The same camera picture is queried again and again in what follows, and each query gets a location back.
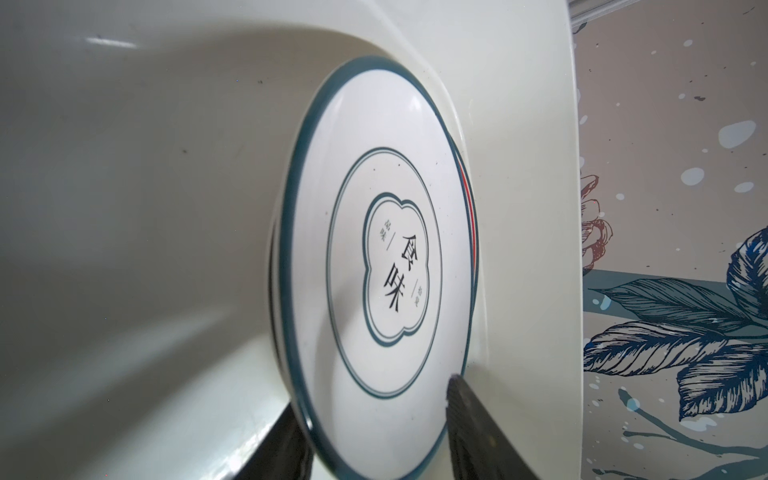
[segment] floral wallpaper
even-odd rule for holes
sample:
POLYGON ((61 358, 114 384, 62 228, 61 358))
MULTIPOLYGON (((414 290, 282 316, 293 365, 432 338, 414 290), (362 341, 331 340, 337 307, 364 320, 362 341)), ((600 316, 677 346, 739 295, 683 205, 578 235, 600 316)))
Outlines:
POLYGON ((768 4, 643 0, 574 55, 581 478, 768 479, 768 4))

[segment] white paint splatter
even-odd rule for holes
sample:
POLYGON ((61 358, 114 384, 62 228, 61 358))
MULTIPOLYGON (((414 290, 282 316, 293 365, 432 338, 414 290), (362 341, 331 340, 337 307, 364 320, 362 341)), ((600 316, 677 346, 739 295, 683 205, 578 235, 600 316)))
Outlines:
POLYGON ((635 412, 639 408, 640 408, 640 400, 638 399, 627 400, 627 410, 629 410, 630 412, 635 412))
POLYGON ((680 175, 684 184, 693 186, 704 179, 704 170, 699 167, 689 168, 680 175))
POLYGON ((757 124, 751 120, 726 125, 720 129, 717 140, 723 148, 738 147, 755 133, 756 128, 757 124))
POLYGON ((89 37, 86 38, 85 41, 93 45, 102 45, 104 47, 138 48, 135 43, 129 41, 110 40, 108 38, 89 37))
POLYGON ((752 190, 752 187, 754 187, 755 184, 752 182, 744 182, 743 184, 736 185, 736 188, 733 189, 734 192, 738 194, 744 194, 750 190, 752 190))
POLYGON ((701 417, 700 419, 693 421, 693 420, 683 420, 680 422, 680 424, 689 429, 693 430, 695 432, 704 432, 707 430, 707 427, 714 427, 717 426, 717 422, 712 420, 709 417, 701 417))

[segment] teal rim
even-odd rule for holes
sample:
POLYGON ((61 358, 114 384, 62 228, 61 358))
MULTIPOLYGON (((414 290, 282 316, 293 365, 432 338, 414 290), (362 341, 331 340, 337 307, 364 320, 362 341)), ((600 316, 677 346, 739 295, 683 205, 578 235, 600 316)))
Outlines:
MULTIPOLYGON (((422 84, 411 74, 407 69, 394 61, 391 61, 384 57, 368 56, 356 58, 347 62, 334 71, 323 86, 318 90, 309 110, 306 113, 304 121, 299 131, 299 136, 296 139, 296 147, 293 150, 293 156, 291 157, 290 165, 288 168, 288 174, 286 177, 285 192, 283 194, 283 206, 280 212, 280 258, 278 259, 278 284, 280 286, 280 309, 283 317, 283 341, 285 343, 285 357, 288 371, 290 374, 291 382, 293 384, 294 391, 294 407, 295 411, 300 414, 303 419, 303 427, 309 434, 310 440, 315 446, 315 450, 328 469, 336 475, 338 478, 365 478, 356 472, 352 467, 347 465, 341 458, 339 453, 333 447, 327 434, 323 431, 322 426, 319 423, 315 409, 310 401, 310 395, 306 387, 306 382, 301 370, 301 362, 299 355, 299 347, 296 342, 296 330, 293 316, 293 294, 291 290, 291 249, 293 244, 293 221, 296 214, 296 199, 298 197, 299 185, 301 176, 306 161, 306 153, 309 150, 310 142, 314 136, 315 130, 319 123, 323 112, 326 110, 328 104, 333 99, 336 92, 343 87, 349 80, 371 70, 385 70, 391 71, 406 79, 412 84, 424 99, 429 103, 432 111, 440 122, 442 130, 445 132, 445 138, 449 143, 451 150, 453 151, 454 161, 458 170, 459 179, 462 181, 462 193, 464 195, 466 214, 468 222, 468 235, 469 244, 471 247, 471 297, 470 308, 468 312, 468 328, 467 328, 467 343, 464 351, 464 359, 462 362, 462 375, 467 363, 467 355, 469 352, 469 337, 472 332, 472 314, 475 308, 475 298, 477 295, 477 279, 478 279, 478 234, 477 223, 475 215, 475 202, 472 195, 472 189, 469 186, 468 175, 464 166, 464 162, 458 153, 453 139, 451 138, 448 128, 445 126, 445 122, 442 120, 440 113, 435 106, 435 102, 429 96, 422 84)), ((445 436, 445 425, 435 440, 435 444, 429 450, 425 458, 414 468, 411 472, 404 475, 402 478, 417 478, 422 474, 429 461, 437 452, 443 437, 445 436)))

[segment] red stripe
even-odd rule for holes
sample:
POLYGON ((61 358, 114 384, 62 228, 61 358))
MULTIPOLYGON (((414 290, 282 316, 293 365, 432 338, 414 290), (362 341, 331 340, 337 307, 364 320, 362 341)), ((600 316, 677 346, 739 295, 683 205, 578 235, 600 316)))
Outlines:
POLYGON ((477 259, 477 245, 475 242, 477 241, 477 230, 475 229, 475 208, 472 204, 472 193, 469 190, 469 182, 467 181, 466 173, 464 171, 464 166, 462 165, 462 183, 464 184, 464 192, 467 197, 467 205, 469 207, 469 220, 472 224, 472 259, 474 261, 472 265, 472 269, 476 270, 478 259, 477 259))

